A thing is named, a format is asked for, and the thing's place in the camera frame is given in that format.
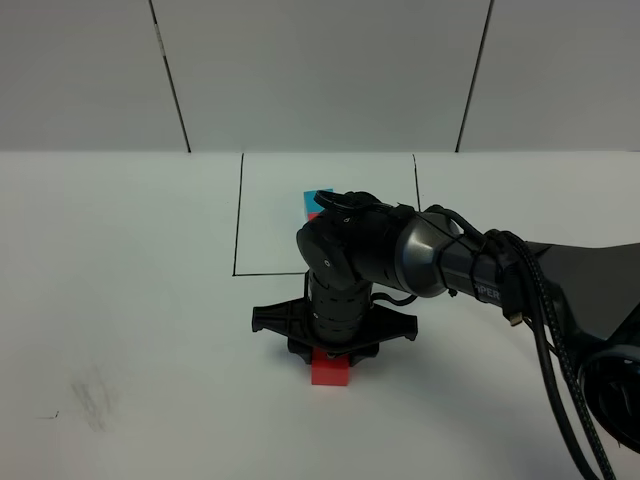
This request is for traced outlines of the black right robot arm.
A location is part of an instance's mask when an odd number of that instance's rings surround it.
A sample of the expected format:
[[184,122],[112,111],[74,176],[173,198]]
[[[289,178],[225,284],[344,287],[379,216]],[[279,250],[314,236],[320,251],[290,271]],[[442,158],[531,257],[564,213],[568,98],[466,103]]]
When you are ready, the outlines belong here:
[[319,191],[319,213],[296,235],[307,264],[299,299],[257,307],[254,331],[288,340],[309,360],[314,350],[351,363],[382,342],[414,339],[417,320],[375,285],[408,300],[466,294],[505,318],[555,312],[569,372],[594,418],[630,449],[639,446],[639,248],[584,248],[530,242],[524,253],[503,232],[479,232],[438,205],[417,211],[366,192]]

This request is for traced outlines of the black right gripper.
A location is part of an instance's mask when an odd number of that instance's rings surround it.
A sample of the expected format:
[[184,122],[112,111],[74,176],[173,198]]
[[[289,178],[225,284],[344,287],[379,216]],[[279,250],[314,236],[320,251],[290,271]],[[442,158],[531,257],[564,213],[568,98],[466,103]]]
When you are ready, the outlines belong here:
[[306,365],[312,364],[313,350],[333,356],[348,355],[350,367],[375,358],[380,344],[418,334],[414,315],[379,305],[379,300],[399,305],[386,294],[372,291],[373,284],[359,281],[345,290],[322,282],[309,270],[304,276],[303,296],[253,309],[254,332],[267,330],[287,339],[288,352]]

